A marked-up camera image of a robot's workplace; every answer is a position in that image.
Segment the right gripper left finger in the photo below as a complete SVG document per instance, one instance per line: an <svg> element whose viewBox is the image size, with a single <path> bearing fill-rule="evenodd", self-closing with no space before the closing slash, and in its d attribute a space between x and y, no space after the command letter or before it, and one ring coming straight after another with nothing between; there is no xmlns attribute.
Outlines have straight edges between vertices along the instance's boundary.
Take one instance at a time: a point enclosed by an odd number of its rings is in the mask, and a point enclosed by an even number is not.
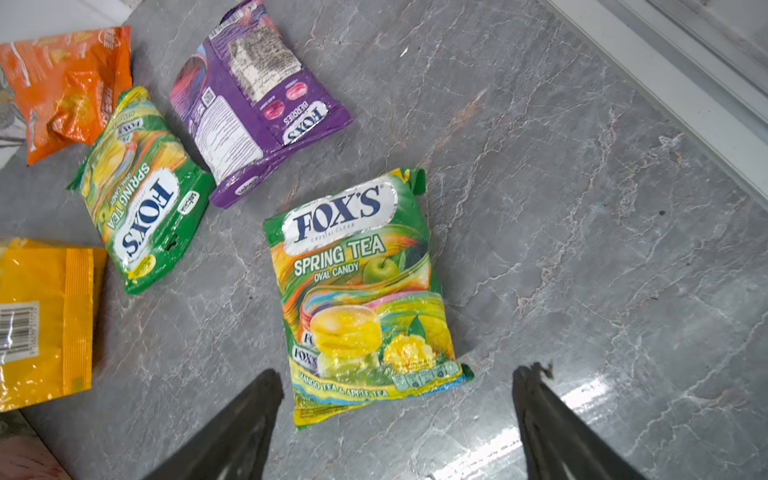
<svg viewBox="0 0 768 480"><path fill-rule="evenodd" d="M262 371L149 479L261 479L278 409L279 374Z"/></svg>

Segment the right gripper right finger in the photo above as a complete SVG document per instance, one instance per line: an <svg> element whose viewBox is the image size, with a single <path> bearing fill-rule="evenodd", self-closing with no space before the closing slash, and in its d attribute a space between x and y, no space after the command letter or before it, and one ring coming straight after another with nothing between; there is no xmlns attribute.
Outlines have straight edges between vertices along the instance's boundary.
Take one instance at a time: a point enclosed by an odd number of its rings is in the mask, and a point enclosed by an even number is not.
<svg viewBox="0 0 768 480"><path fill-rule="evenodd" d="M526 460L535 480L642 479L546 385L552 368L536 362L513 373L512 399Z"/></svg>

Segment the lime Fox's candy bag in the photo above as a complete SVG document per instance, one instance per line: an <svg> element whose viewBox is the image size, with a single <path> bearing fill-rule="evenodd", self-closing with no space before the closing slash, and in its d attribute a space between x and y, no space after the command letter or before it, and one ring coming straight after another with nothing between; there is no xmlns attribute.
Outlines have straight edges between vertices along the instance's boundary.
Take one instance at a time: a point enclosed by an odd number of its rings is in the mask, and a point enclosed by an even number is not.
<svg viewBox="0 0 768 480"><path fill-rule="evenodd" d="M298 428L469 381L454 351L426 173L400 168L264 222Z"/></svg>

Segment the yellow snack bag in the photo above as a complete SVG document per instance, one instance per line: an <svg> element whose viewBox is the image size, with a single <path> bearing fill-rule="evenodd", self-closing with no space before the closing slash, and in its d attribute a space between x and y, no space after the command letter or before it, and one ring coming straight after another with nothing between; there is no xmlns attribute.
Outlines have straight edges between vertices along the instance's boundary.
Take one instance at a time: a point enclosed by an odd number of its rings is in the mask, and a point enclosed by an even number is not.
<svg viewBox="0 0 768 480"><path fill-rule="evenodd" d="M107 252L1 240L1 410L87 391Z"/></svg>

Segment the green Fox's candy bag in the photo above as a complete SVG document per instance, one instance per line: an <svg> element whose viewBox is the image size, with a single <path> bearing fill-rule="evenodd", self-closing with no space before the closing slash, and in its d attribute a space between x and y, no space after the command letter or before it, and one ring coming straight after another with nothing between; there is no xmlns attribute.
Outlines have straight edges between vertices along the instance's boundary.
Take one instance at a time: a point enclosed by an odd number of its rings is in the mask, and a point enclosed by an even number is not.
<svg viewBox="0 0 768 480"><path fill-rule="evenodd" d="M137 86L120 95L69 187L83 198L126 292L139 294L183 257L215 180Z"/></svg>

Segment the purple snack packet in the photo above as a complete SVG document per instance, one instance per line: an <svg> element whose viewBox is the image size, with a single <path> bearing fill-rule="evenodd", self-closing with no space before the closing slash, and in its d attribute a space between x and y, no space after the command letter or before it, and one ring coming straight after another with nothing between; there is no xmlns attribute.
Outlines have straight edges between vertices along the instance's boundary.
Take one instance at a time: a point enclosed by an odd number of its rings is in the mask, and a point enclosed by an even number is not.
<svg viewBox="0 0 768 480"><path fill-rule="evenodd" d="M260 1L242 1L224 15L179 71L170 100L214 176L209 201L219 208L352 121Z"/></svg>

